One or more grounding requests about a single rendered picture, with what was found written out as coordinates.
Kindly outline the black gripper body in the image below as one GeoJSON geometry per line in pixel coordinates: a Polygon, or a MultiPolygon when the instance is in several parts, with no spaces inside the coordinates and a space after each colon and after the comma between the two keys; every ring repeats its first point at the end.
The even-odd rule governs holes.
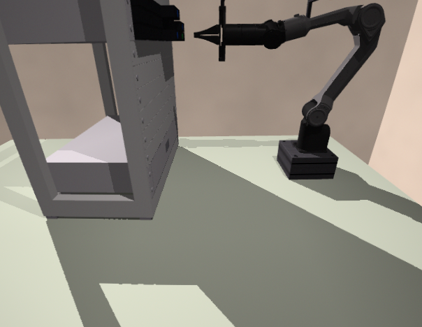
{"type": "Polygon", "coordinates": [[[220,24],[220,45],[219,61],[225,61],[226,45],[240,45],[241,43],[241,24],[226,24],[226,6],[219,6],[219,24],[220,24]],[[222,27],[222,42],[221,42],[222,27]],[[223,42],[224,28],[224,42],[223,42]]]}

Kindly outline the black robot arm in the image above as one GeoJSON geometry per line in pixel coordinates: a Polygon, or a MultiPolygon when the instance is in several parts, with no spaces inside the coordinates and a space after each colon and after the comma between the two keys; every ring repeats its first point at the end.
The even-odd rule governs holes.
{"type": "Polygon", "coordinates": [[[381,28],[386,21],[384,9],[377,3],[362,6],[341,8],[311,18],[295,14],[292,18],[277,22],[267,20],[262,24],[241,24],[240,45],[264,45],[268,49],[277,49],[286,41],[302,38],[311,29],[332,24],[349,25],[354,48],[323,89],[302,108],[304,117],[300,123],[298,144],[293,143],[299,152],[327,153],[330,127],[324,123],[333,102],[377,47],[381,28]]]}

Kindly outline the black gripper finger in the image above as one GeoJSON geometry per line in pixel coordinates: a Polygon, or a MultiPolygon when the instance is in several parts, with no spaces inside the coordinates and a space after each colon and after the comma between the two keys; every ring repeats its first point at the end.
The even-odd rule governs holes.
{"type": "Polygon", "coordinates": [[[209,29],[194,32],[194,35],[205,35],[205,34],[220,34],[220,24],[216,24],[213,27],[210,27],[209,29]]]}
{"type": "Polygon", "coordinates": [[[220,36],[201,36],[201,35],[194,35],[194,38],[201,38],[204,40],[207,40],[209,42],[212,42],[216,45],[220,45],[220,36]]]}

